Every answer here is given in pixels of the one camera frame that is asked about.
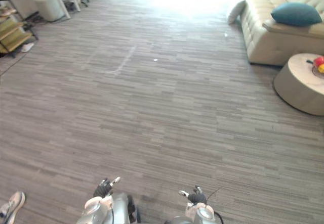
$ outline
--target sofa armrest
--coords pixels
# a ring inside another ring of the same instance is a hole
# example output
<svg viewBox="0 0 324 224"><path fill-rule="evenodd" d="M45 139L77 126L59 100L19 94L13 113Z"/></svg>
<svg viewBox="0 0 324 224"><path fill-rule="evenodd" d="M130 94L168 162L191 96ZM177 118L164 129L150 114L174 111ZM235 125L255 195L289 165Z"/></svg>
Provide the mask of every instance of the sofa armrest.
<svg viewBox="0 0 324 224"><path fill-rule="evenodd" d="M267 19L263 24L270 32L275 33L287 33L292 35L304 36L304 37L314 37L324 39L324 23L317 23L307 27L297 27L285 25L282 23L277 23L273 19Z"/></svg>

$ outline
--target round side table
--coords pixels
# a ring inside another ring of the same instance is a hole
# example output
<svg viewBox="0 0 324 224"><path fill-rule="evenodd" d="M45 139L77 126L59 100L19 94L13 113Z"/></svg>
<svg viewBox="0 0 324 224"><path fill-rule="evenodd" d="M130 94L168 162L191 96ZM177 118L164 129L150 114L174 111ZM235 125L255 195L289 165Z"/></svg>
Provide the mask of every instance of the round side table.
<svg viewBox="0 0 324 224"><path fill-rule="evenodd" d="M320 55L297 54L292 56L273 81L279 96L296 109L324 116L324 79L312 72L313 61Z"/></svg>

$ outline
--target chair leg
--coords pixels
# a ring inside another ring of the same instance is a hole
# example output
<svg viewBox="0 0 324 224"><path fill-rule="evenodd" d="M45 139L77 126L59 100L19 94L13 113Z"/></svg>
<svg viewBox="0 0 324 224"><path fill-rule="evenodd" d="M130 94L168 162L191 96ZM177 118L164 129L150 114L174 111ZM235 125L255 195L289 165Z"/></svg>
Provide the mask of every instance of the chair leg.
<svg viewBox="0 0 324 224"><path fill-rule="evenodd" d="M88 7L88 4L86 4L85 2L81 2L83 5L86 6L86 8Z"/></svg>
<svg viewBox="0 0 324 224"><path fill-rule="evenodd" d="M34 31L32 31L31 28L29 28L29 31L32 33L32 35L35 37L35 39L38 40L38 36L34 33Z"/></svg>

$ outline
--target throw pillow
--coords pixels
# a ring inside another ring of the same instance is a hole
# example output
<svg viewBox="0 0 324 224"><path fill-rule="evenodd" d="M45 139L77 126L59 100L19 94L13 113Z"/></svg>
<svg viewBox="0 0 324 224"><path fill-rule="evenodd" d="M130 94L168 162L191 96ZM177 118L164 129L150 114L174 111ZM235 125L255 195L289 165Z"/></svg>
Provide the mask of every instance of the throw pillow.
<svg viewBox="0 0 324 224"><path fill-rule="evenodd" d="M314 7L303 3L281 4L273 9L271 15L278 23L294 26L309 26L322 22L318 11Z"/></svg>
<svg viewBox="0 0 324 224"><path fill-rule="evenodd" d="M227 23L233 23L245 7L245 0L236 0L227 12Z"/></svg>

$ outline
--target sneaker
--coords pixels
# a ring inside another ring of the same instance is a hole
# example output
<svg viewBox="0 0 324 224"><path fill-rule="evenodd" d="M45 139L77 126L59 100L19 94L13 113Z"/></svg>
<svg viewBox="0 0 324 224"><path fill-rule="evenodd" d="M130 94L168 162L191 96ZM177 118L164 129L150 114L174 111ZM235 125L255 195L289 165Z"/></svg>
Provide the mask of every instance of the sneaker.
<svg viewBox="0 0 324 224"><path fill-rule="evenodd" d="M25 193L21 191L17 191L12 197L10 197L9 202L0 208L1 217L5 219L3 224L14 223L16 214L24 205L25 200Z"/></svg>
<svg viewBox="0 0 324 224"><path fill-rule="evenodd" d="M30 51L30 49L34 46L34 43L27 43L27 44L24 44L22 49L21 49L21 52L23 53L26 53L28 51Z"/></svg>

